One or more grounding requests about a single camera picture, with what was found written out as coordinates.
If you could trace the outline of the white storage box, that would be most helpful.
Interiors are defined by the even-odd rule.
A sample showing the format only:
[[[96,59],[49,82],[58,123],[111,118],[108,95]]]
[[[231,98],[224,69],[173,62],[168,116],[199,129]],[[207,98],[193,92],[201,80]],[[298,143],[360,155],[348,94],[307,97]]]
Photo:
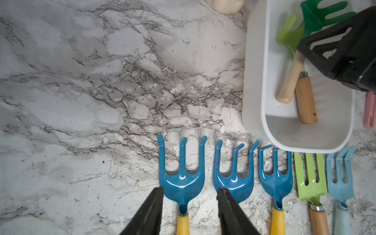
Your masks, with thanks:
[[[296,100],[277,101],[292,63],[286,46],[276,36],[296,13],[302,21],[300,1],[259,1],[247,22],[242,120],[254,137],[292,152],[333,153],[349,141],[354,123],[355,91],[325,77],[309,61],[318,121],[302,124]]]

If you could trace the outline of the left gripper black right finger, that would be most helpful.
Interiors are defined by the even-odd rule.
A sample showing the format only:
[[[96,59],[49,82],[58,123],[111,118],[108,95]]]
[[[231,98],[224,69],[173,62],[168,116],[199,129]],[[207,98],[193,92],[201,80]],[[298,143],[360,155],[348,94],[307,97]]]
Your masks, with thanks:
[[[229,190],[219,188],[217,200],[223,235],[260,235]]]

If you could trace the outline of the light blue hand rake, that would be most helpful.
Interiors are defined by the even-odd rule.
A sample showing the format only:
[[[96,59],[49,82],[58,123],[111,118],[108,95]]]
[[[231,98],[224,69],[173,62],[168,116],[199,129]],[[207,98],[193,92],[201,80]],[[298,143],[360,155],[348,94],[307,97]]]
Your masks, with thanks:
[[[350,212],[346,204],[346,200],[354,197],[353,190],[353,175],[351,169],[351,157],[356,150],[355,146],[345,147],[341,150],[337,157],[331,153],[326,158],[326,171],[327,171],[327,186],[330,196],[336,200],[335,209],[335,235],[350,235],[351,222]],[[335,160],[337,182],[333,182],[332,177],[332,159]],[[344,160],[348,181],[343,182],[343,168],[341,160]]]

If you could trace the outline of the lime green tool wooden handle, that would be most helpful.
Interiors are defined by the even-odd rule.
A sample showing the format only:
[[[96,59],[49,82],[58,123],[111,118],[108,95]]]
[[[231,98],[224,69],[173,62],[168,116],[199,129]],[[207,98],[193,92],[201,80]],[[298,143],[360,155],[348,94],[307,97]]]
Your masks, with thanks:
[[[287,46],[290,50],[293,61],[288,72],[288,75],[283,83],[283,86],[277,96],[277,101],[280,103],[288,104],[292,101],[294,90],[297,84],[299,74],[303,67],[303,56],[298,53],[298,57],[295,58],[297,46],[302,38],[305,23],[304,21],[298,26],[298,28],[292,31],[292,27],[297,21],[297,14],[293,13],[283,26],[280,33],[276,36],[276,41],[279,44]]]

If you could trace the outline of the blue hand rake yellow handle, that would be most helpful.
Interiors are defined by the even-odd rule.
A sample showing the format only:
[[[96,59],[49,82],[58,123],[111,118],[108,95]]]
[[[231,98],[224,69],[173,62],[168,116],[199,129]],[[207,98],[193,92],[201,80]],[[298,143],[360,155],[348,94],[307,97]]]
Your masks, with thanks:
[[[282,174],[278,170],[279,149],[275,148],[273,150],[274,171],[271,175],[267,175],[263,170],[263,152],[271,147],[272,145],[265,146],[258,152],[260,182],[263,189],[274,198],[270,234],[285,235],[285,211],[283,210],[282,201],[284,197],[290,194],[293,188],[292,152],[287,152],[288,169],[286,174]]]

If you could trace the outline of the green hand rake wooden handle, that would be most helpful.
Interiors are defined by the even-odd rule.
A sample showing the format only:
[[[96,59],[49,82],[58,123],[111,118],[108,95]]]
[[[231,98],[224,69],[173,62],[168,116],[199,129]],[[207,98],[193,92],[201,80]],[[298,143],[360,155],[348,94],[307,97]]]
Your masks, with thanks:
[[[303,160],[298,152],[294,153],[294,163],[298,197],[302,202],[309,202],[309,214],[312,231],[315,235],[329,235],[330,229],[327,214],[320,197],[327,194],[327,181],[325,173],[325,162],[323,154],[316,154],[318,179],[316,180],[314,161],[311,153],[305,154],[308,184],[305,184]]]

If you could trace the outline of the dark green rake wooden handle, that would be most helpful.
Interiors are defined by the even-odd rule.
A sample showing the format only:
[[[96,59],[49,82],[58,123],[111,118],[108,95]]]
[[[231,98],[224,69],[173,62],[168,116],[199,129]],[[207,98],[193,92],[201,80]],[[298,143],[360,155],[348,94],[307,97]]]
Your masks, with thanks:
[[[305,23],[301,39],[306,38],[314,32],[322,30],[322,28],[325,26],[330,26],[332,24],[339,23],[355,15],[355,12],[348,12],[330,19],[326,19],[326,16],[345,9],[348,5],[348,2],[342,1],[325,8],[319,8],[319,3],[320,1],[309,0],[304,1],[300,4]],[[317,122],[315,101],[312,91],[311,80],[308,76],[308,73],[305,70],[304,64],[302,65],[302,70],[297,80],[295,92],[301,123],[315,124]]]

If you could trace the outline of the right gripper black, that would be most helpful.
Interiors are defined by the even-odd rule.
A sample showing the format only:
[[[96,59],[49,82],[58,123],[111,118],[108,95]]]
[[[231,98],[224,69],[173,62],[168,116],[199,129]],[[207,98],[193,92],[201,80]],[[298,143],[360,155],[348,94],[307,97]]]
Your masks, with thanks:
[[[360,91],[376,91],[374,6],[302,39],[297,50],[323,75]]]

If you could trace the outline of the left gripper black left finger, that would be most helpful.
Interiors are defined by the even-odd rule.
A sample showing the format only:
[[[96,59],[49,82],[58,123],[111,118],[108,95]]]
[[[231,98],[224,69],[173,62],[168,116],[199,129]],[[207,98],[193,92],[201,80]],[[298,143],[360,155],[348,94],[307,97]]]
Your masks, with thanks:
[[[163,187],[154,188],[120,235],[158,235],[163,211]]]

